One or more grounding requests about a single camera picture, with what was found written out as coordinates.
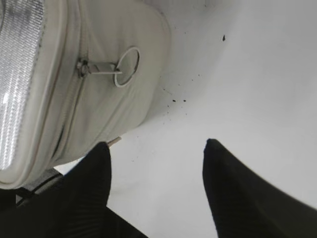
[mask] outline white bag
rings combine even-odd
[[[0,170],[0,188],[6,189],[20,187],[46,168],[85,156],[98,142],[137,127],[149,110],[170,47],[166,20],[140,1],[33,2],[43,4],[45,26],[16,148]]]

